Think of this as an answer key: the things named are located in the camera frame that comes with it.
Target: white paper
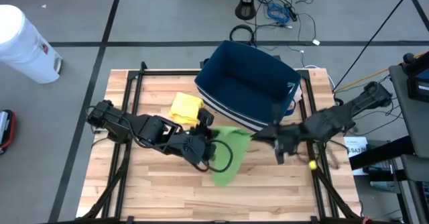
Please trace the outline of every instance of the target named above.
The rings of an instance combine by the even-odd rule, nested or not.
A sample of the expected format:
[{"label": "white paper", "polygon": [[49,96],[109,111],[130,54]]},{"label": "white paper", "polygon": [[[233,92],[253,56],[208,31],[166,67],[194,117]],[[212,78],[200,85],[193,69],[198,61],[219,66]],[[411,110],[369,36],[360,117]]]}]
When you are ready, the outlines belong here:
[{"label": "white paper", "polygon": [[[344,142],[347,149],[349,149],[349,158],[367,151],[367,138],[366,137],[344,137]],[[367,175],[362,169],[354,170],[353,175]]]}]

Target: green cloth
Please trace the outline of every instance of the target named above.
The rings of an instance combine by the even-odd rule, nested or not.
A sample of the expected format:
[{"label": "green cloth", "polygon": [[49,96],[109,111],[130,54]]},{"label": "green cloth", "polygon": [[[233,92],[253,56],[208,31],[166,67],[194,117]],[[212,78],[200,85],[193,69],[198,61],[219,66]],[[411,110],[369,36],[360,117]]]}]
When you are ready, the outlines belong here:
[{"label": "green cloth", "polygon": [[[215,139],[225,142],[233,151],[231,166],[223,173],[212,173],[212,180],[215,185],[226,186],[230,181],[234,180],[235,175],[240,169],[247,146],[249,146],[251,140],[251,134],[237,127],[222,126],[215,129],[219,131]],[[228,164],[230,153],[223,144],[216,142],[214,144],[216,144],[216,151],[210,165],[217,170],[221,170]]]}]

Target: small yellow ball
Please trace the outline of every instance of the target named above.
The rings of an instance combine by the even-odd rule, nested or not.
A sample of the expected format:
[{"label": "small yellow ball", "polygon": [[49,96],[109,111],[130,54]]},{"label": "small yellow ball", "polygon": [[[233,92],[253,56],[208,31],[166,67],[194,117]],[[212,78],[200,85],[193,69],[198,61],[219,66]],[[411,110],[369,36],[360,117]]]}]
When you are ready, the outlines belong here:
[{"label": "small yellow ball", "polygon": [[308,166],[310,167],[311,170],[315,170],[317,168],[317,163],[316,161],[312,160],[308,163]]}]

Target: white stripe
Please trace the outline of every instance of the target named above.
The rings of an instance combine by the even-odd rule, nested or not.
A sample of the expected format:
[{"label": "white stripe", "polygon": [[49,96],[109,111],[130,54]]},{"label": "white stripe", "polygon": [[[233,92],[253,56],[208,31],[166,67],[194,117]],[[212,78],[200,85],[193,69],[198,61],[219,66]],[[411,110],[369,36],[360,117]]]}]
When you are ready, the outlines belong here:
[{"label": "white stripe", "polygon": [[240,113],[238,113],[238,112],[236,112],[236,111],[234,111],[234,110],[230,109],[229,107],[227,107],[227,106],[223,105],[222,103],[220,103],[220,102],[216,101],[215,99],[213,99],[212,97],[210,97],[210,95],[209,95],[209,94],[207,94],[204,90],[202,90],[198,85],[196,86],[196,88],[198,88],[198,90],[199,90],[199,91],[203,92],[203,93],[207,96],[207,98],[210,98],[210,100],[208,100],[208,99],[207,99],[207,101],[208,101],[209,103],[212,103],[212,105],[220,105],[220,106],[222,106],[222,107],[224,107],[224,108],[226,108],[226,109],[228,109],[228,110],[230,110],[230,111],[232,111],[232,112],[236,113],[236,114],[237,114],[237,115],[239,115],[240,117],[246,118],[246,119],[248,119],[248,120],[250,120],[250,121],[254,121],[254,122],[259,123],[259,124],[261,124],[261,125],[268,126],[268,123],[264,123],[264,122],[258,121],[258,120],[256,120],[256,119],[252,119],[252,118],[250,118],[250,117],[244,116],[243,114],[240,114]]},{"label": "white stripe", "polygon": [[210,101],[209,99],[207,99],[204,95],[201,95],[201,98],[204,101],[208,102],[208,104],[210,104],[210,107],[214,108],[216,111],[222,113],[223,115],[226,115],[230,119],[233,119],[233,120],[239,122],[240,124],[244,125],[245,127],[248,127],[248,128],[251,128],[251,130],[257,130],[257,131],[259,131],[259,130],[262,129],[262,127],[256,126],[256,125],[251,124],[249,122],[246,122],[246,121],[244,121],[244,120],[242,120],[242,119],[240,119],[238,117],[235,117],[234,115],[231,115],[230,113],[224,111],[223,109],[217,107],[215,103],[213,103],[212,101]]}]

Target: gray floor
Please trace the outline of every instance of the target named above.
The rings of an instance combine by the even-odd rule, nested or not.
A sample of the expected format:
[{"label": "gray floor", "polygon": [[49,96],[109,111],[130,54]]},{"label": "gray floor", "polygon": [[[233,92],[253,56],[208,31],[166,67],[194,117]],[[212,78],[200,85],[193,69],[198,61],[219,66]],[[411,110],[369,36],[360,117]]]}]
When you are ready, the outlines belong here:
[{"label": "gray floor", "polygon": [[[316,20],[316,39],[321,46],[293,46],[304,51],[304,63],[327,68],[338,82],[365,43],[399,0],[315,0],[297,5],[300,13]],[[429,0],[418,0],[429,14]],[[197,68],[226,40],[230,30],[243,23],[234,16],[238,0],[120,0],[111,28],[110,42],[147,42],[145,47],[106,47],[97,78],[92,78],[99,47],[114,0],[0,0],[0,4],[20,7],[40,33],[50,42],[96,42],[97,47],[65,47],[53,44],[66,63],[60,79],[37,85],[0,64],[0,109],[12,109],[18,116],[17,136],[8,152],[0,157],[0,220],[2,223],[41,223],[50,216],[58,185],[69,153],[85,96],[91,103],[103,99],[109,71],[138,68],[144,60],[150,68]],[[271,23],[260,11],[258,24]],[[292,29],[262,29],[258,40],[296,41],[298,24]],[[312,40],[312,22],[302,16],[301,40]],[[245,40],[244,33],[237,38]],[[352,69],[342,85],[401,61],[407,52],[427,51],[429,31],[412,0],[405,0]],[[191,42],[188,47],[181,42]],[[198,42],[214,42],[199,46]],[[286,46],[266,46],[261,50],[277,54],[292,67],[300,67],[300,55]],[[94,93],[87,92],[95,83]],[[390,82],[384,86],[392,89]],[[338,94],[349,100],[360,90]],[[365,133],[392,117],[373,114],[358,120]],[[371,139],[395,139],[406,135],[401,119],[370,133]],[[93,135],[85,125],[70,183],[61,208],[60,220],[73,219],[80,198]],[[364,214],[380,217],[398,209],[394,194],[379,192],[365,178],[356,179]]]}]

